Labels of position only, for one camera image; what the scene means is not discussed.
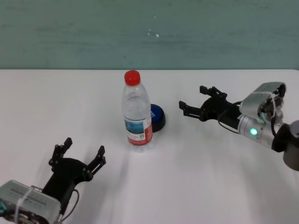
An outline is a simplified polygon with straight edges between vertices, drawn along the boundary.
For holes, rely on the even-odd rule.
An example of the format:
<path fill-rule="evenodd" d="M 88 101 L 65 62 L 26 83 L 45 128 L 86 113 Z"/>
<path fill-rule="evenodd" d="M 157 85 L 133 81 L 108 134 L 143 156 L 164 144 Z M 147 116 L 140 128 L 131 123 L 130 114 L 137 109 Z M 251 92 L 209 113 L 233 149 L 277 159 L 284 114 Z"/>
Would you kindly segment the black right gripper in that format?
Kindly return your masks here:
<path fill-rule="evenodd" d="M 201 107 L 202 117 L 200 119 L 200 108 L 187 105 L 183 101 L 179 101 L 179 108 L 183 111 L 183 115 L 191 118 L 200 119 L 205 122 L 210 119 L 217 120 L 221 125 L 225 124 L 228 127 L 237 130 L 241 115 L 239 105 L 241 101 L 230 103 L 227 101 L 227 94 L 218 90 L 215 86 L 207 88 L 201 85 L 199 92 L 209 96 Z"/>

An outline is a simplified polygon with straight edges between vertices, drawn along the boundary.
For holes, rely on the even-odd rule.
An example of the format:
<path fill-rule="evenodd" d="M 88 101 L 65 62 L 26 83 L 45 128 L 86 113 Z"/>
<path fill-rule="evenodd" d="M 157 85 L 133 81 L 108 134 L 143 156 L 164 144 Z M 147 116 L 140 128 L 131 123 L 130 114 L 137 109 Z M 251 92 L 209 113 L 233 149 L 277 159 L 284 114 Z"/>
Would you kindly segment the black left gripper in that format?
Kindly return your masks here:
<path fill-rule="evenodd" d="M 68 137 L 64 144 L 54 146 L 52 158 L 49 160 L 53 174 L 42 190 L 42 193 L 60 202 L 60 210 L 66 210 L 76 185 L 91 181 L 106 164 L 104 146 L 100 146 L 95 158 L 88 165 L 76 159 L 63 158 L 71 145 L 72 139 Z"/>

